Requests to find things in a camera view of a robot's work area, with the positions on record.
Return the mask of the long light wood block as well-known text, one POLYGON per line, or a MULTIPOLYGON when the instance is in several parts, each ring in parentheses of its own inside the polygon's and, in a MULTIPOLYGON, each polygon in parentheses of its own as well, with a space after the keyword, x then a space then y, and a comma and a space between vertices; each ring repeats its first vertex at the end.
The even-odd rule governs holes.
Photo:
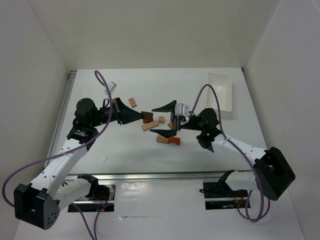
POLYGON ((145 123, 141 126, 142 130, 145 132, 145 131, 149 131, 155 127, 158 127, 159 126, 159 123, 157 120, 154 120, 154 121, 151 121, 151 122, 148 122, 148 123, 145 123))

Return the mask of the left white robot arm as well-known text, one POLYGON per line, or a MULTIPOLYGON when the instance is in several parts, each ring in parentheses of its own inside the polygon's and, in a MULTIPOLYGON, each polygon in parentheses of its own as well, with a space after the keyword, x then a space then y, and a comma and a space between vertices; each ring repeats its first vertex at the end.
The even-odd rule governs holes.
POLYGON ((141 113, 127 107, 118 97, 109 106, 101 108, 97 108, 92 99, 83 98, 76 104, 74 115, 72 129, 58 157, 29 184, 19 184, 13 192, 15 217, 43 230, 51 228, 60 211, 75 200, 81 197, 92 200, 107 190, 99 185, 96 177, 85 173, 71 183, 64 183, 66 176, 99 136, 96 128, 113 121, 123 125, 143 118, 141 113))

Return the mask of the white plastic bin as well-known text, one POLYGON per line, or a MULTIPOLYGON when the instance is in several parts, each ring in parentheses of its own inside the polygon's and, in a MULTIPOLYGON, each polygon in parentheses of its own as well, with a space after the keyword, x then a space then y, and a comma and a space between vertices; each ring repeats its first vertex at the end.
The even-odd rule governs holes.
MULTIPOLYGON (((226 74, 210 72, 208 74, 208 84, 210 84, 217 95, 220 106, 221 118, 232 118, 232 77, 226 74)), ((205 88, 205 108, 213 108, 218 114, 218 106, 215 96, 209 87, 205 88)))

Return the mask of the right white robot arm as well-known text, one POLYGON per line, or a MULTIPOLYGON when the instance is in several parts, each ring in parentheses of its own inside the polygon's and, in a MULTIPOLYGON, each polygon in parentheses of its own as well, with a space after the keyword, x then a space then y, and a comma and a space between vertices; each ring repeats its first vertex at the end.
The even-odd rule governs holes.
POLYGON ((199 131, 196 139, 203 149, 224 159, 245 161, 249 165, 250 171, 227 171, 219 179, 224 190, 262 191, 264 197, 276 201, 296 179, 295 173, 278 148, 263 149, 223 135, 213 108, 205 108, 199 114, 188 117, 189 106, 174 100, 154 108, 153 112, 170 113, 172 122, 170 130, 156 130, 158 135, 168 139, 176 136, 182 129, 199 131))

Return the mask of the dark brown notched block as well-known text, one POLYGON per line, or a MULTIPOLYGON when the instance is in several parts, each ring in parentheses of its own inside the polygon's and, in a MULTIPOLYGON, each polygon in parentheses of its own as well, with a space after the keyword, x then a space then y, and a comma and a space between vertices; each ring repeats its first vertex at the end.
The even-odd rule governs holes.
POLYGON ((152 120, 154 115, 152 112, 148 112, 148 111, 141 111, 141 114, 144 120, 152 120))

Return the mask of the orange arch block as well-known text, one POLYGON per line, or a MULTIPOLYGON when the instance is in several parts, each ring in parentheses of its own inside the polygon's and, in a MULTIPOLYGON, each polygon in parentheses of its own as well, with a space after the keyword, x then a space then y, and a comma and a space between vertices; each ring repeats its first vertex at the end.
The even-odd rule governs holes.
POLYGON ((181 143, 181 139, 179 137, 172 136, 167 139, 167 143, 168 144, 176 144, 177 146, 179 146, 181 143))

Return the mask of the striped light wood block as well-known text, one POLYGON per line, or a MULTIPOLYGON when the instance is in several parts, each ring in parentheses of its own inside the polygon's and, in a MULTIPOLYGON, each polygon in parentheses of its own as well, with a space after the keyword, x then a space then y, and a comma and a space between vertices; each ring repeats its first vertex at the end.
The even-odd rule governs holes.
POLYGON ((166 137, 163 137, 161 135, 157 135, 156 142, 160 143, 160 144, 168 144, 169 143, 169 139, 166 138, 166 137))

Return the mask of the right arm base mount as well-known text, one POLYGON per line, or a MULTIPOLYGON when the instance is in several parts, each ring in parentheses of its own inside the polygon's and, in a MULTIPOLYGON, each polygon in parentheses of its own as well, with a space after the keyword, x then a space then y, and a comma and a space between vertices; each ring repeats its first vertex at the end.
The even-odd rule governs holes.
POLYGON ((206 210, 227 210, 245 207, 248 197, 247 190, 231 190, 221 182, 204 182, 199 190, 204 196, 206 210))

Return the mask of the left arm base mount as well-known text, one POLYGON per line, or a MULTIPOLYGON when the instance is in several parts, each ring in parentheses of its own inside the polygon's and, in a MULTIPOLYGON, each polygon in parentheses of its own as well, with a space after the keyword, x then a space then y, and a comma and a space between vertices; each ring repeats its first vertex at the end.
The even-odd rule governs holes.
POLYGON ((80 197, 68 206, 67 211, 76 213, 78 209, 75 206, 77 206, 84 213, 97 213, 106 206, 102 212, 113 212, 115 209, 115 195, 116 185, 114 183, 103 184, 92 199, 85 196, 80 197))

